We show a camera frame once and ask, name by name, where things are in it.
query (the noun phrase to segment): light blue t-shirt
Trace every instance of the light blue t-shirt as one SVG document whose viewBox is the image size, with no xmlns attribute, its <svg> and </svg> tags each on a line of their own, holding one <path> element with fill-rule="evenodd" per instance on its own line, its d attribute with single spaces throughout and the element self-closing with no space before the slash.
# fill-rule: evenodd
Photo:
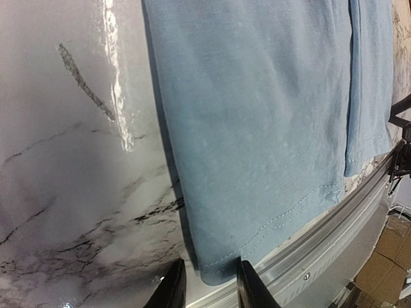
<svg viewBox="0 0 411 308">
<path fill-rule="evenodd" d="M 390 149 L 390 1 L 353 1 L 353 23 L 341 0 L 144 2 L 206 283 L 261 260 Z"/>
</svg>

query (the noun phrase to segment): black clamp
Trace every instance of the black clamp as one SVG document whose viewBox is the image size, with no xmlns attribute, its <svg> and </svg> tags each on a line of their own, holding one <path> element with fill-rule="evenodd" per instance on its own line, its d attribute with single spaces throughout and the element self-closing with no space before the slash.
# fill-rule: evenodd
<svg viewBox="0 0 411 308">
<path fill-rule="evenodd" d="M 186 268 L 175 261 L 144 308 L 185 308 Z M 281 308 L 265 287 L 249 261 L 238 261 L 237 294 L 239 308 Z"/>
<path fill-rule="evenodd" d="M 391 107 L 389 122 L 403 129 L 403 140 L 393 153 L 389 169 L 390 183 L 395 183 L 391 189 L 392 194 L 399 181 L 405 175 L 411 177 L 411 121 L 398 117 L 398 114 L 411 108 L 411 94 Z"/>
</svg>

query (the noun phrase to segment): black vein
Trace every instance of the black vein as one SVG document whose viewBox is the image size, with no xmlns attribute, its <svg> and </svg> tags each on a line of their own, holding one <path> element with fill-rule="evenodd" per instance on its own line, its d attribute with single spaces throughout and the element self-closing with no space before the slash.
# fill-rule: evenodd
<svg viewBox="0 0 411 308">
<path fill-rule="evenodd" d="M 68 251 L 70 251 L 70 250 L 73 250 L 73 249 L 76 249 L 77 247 L 80 247 L 80 246 L 83 246 L 83 245 L 90 245 L 91 243 L 90 243 L 90 240 L 87 240 L 87 241 L 84 241 L 84 242 L 82 242 L 82 243 L 80 243 L 80 244 L 77 244 L 76 246 L 73 246 L 73 247 L 70 247 L 70 248 L 66 248 L 66 249 L 63 249 L 63 250 L 58 250 L 57 252 L 68 252 Z"/>
<path fill-rule="evenodd" d="M 64 67 L 71 73 L 71 76 L 77 81 L 77 85 L 86 93 L 87 96 L 91 98 L 93 103 L 104 112 L 104 114 L 110 119 L 110 121 L 115 121 L 113 112 L 108 108 L 108 106 L 102 101 L 95 93 L 89 88 L 89 86 L 84 81 L 83 76 L 80 74 L 80 71 L 74 62 L 72 54 L 64 47 L 63 43 L 58 45 L 58 53 L 63 60 Z"/>
<path fill-rule="evenodd" d="M 56 198 L 52 198 L 51 201 L 49 201 L 49 203 L 40 211 L 38 211 L 37 213 L 31 215 L 24 223 L 21 223 L 20 225 L 18 225 L 17 227 L 15 227 L 6 237 L 5 239 L 3 239 L 0 242 L 0 245 L 4 244 L 5 242 L 7 242 L 11 236 L 18 231 L 18 229 L 20 229 L 21 227 L 23 227 L 25 224 L 27 224 L 28 222 L 30 222 L 31 220 L 35 219 L 37 216 L 41 215 L 42 213 L 44 213 L 45 211 L 47 211 L 53 204 L 54 201 L 56 200 Z"/>
<path fill-rule="evenodd" d="M 80 126 L 81 126 L 81 123 L 76 123 L 76 124 L 74 124 L 73 126 L 71 126 L 71 127 L 67 128 L 67 129 L 63 130 L 62 132 L 56 133 L 56 134 L 48 137 L 47 139 L 40 139 L 40 140 L 38 140 L 38 141 L 30 144 L 28 147 L 24 148 L 24 149 L 21 150 L 20 152 L 18 152 L 18 153 L 16 153 L 16 154 L 13 154 L 12 156 L 6 158 L 6 159 L 4 160 L 4 162 L 3 162 L 3 167 L 4 167 L 5 165 L 7 165 L 10 161 L 12 161 L 13 159 L 15 159 L 16 157 L 21 156 L 24 152 L 29 151 L 29 150 L 32 149 L 33 147 L 35 147 L 35 146 L 37 146 L 37 145 L 39 145 L 39 144 L 41 144 L 41 143 L 43 143 L 43 142 L 48 142 L 48 141 L 51 141 L 51 140 L 53 140 L 53 139 L 55 139 L 55 138 L 57 138 L 57 137 L 61 137 L 61 136 L 65 135 L 65 134 L 67 134 L 67 133 L 69 133 L 69 132 L 73 132 L 73 131 L 75 131 L 76 129 L 78 129 Z"/>
<path fill-rule="evenodd" d="M 147 219 L 150 219 L 150 218 L 152 218 L 152 217 L 154 217 L 158 214 L 162 214 L 162 213 L 165 213 L 165 212 L 176 212 L 179 209 L 181 209 L 183 206 L 184 206 L 184 200 L 183 200 L 183 198 L 179 198 L 179 199 L 169 203 L 165 207 L 156 207 L 155 209 L 151 210 L 150 212 L 148 212 L 144 215 L 138 216 L 134 219 L 131 219 L 130 221 L 134 221 L 138 225 L 138 224 L 146 221 Z"/>
</svg>

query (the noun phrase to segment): white marble surface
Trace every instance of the white marble surface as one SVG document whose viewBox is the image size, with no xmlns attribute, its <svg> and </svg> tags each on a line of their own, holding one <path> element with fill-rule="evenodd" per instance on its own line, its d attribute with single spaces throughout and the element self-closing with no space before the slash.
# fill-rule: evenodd
<svg viewBox="0 0 411 308">
<path fill-rule="evenodd" d="M 407 12 L 394 101 L 411 92 Z M 0 27 L 0 308 L 142 306 L 186 252 L 140 0 L 1 1 Z"/>
</svg>

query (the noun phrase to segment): marble pattern surface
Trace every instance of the marble pattern surface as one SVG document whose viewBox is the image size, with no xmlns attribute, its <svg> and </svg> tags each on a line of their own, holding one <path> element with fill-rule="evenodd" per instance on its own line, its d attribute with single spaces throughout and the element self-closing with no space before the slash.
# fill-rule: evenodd
<svg viewBox="0 0 411 308">
<path fill-rule="evenodd" d="M 406 4 L 393 101 L 411 92 Z M 0 25 L 0 308 L 142 306 L 188 254 L 141 2 L 2 1 Z"/>
</svg>

